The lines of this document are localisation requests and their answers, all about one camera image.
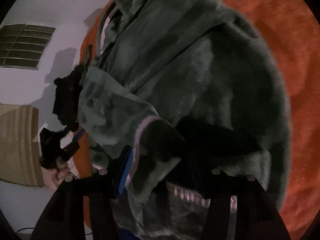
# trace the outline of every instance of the pink cuff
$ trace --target pink cuff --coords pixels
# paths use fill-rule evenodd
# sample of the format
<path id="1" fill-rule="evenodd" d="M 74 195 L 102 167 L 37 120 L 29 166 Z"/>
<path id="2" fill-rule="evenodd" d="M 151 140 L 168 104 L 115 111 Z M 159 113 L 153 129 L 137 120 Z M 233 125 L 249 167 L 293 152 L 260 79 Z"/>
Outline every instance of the pink cuff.
<path id="1" fill-rule="evenodd" d="M 131 168 L 130 168 L 127 180 L 125 182 L 126 186 L 130 184 L 131 179 L 133 178 L 138 168 L 139 156 L 140 156 L 139 144 L 140 144 L 142 132 L 151 122 L 159 119 L 161 119 L 161 117 L 159 117 L 158 115 L 149 115 L 139 124 L 139 127 L 136 131 L 136 135 L 134 138 L 133 160 L 132 160 L 132 164 L 131 164 Z"/>

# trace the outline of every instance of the black fabric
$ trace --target black fabric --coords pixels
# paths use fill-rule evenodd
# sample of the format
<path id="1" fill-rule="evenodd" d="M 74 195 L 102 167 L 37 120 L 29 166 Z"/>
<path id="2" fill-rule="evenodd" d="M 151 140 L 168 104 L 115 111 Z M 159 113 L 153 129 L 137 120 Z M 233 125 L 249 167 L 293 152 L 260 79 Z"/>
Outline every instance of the black fabric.
<path id="1" fill-rule="evenodd" d="M 176 151 L 177 157 L 184 157 L 188 151 L 196 152 L 193 156 L 201 163 L 201 167 L 211 172 L 207 167 L 206 156 L 237 156 L 246 155 L 261 150 L 256 138 L 244 131 L 230 130 L 219 125 L 211 125 L 204 120 L 184 117 L 176 130 L 186 140 L 186 146 Z M 166 180 L 185 188 L 197 189 L 194 178 L 189 171 L 188 160 L 182 158 L 181 162 L 167 175 Z"/>
<path id="2" fill-rule="evenodd" d="M 85 240 L 83 195 L 63 181 L 44 208 L 30 240 Z"/>
<path id="3" fill-rule="evenodd" d="M 47 128 L 43 128 L 40 132 L 40 145 L 42 156 L 40 164 L 45 169 L 57 169 L 56 160 L 61 157 L 64 161 L 68 161 L 67 152 L 60 148 L 60 140 L 66 136 L 69 130 L 52 132 Z"/>
<path id="4" fill-rule="evenodd" d="M 52 112 L 58 116 L 62 125 L 66 125 L 71 131 L 78 130 L 78 102 L 82 90 L 79 82 L 83 71 L 84 65 L 80 64 L 70 75 L 54 81 L 57 88 Z"/>
<path id="5" fill-rule="evenodd" d="M 0 237 L 5 240 L 20 240 L 0 209 Z"/>

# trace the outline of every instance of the white wall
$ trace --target white wall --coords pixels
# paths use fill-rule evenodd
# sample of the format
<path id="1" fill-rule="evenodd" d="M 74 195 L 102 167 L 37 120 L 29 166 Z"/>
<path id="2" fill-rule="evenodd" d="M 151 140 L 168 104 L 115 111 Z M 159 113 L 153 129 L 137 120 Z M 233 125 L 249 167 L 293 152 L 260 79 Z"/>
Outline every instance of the white wall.
<path id="1" fill-rule="evenodd" d="M 39 128 L 61 129 L 52 114 L 53 80 L 68 75 L 79 62 L 80 47 L 88 29 L 109 0 L 17 0 L 3 24 L 34 24 L 55 27 L 39 63 L 39 70 L 0 68 L 0 103 L 39 109 Z M 32 227 L 51 193 L 0 182 L 0 208 L 14 229 Z"/>

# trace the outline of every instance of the black cable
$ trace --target black cable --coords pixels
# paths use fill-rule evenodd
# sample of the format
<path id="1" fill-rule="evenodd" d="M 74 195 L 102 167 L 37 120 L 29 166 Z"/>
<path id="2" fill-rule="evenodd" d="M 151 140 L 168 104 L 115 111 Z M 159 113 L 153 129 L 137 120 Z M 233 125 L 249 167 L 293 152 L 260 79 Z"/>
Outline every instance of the black cable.
<path id="1" fill-rule="evenodd" d="M 71 171 L 69 171 L 69 173 L 75 178 L 78 179 L 76 175 L 74 175 Z"/>
<path id="2" fill-rule="evenodd" d="M 23 231 L 23 230 L 26 230 L 26 229 L 34 229 L 34 228 L 21 228 L 21 229 L 19 229 L 19 230 L 16 232 L 16 234 L 19 233 L 19 232 L 21 232 L 21 231 Z"/>

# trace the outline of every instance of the blue fabric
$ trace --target blue fabric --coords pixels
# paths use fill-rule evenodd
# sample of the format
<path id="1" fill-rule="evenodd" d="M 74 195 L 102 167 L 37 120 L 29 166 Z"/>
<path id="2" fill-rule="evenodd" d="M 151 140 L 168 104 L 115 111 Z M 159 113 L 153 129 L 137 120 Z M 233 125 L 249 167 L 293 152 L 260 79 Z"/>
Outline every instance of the blue fabric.
<path id="1" fill-rule="evenodd" d="M 140 240 L 140 238 L 136 237 L 133 233 L 124 228 L 118 228 L 118 234 L 121 240 Z"/>

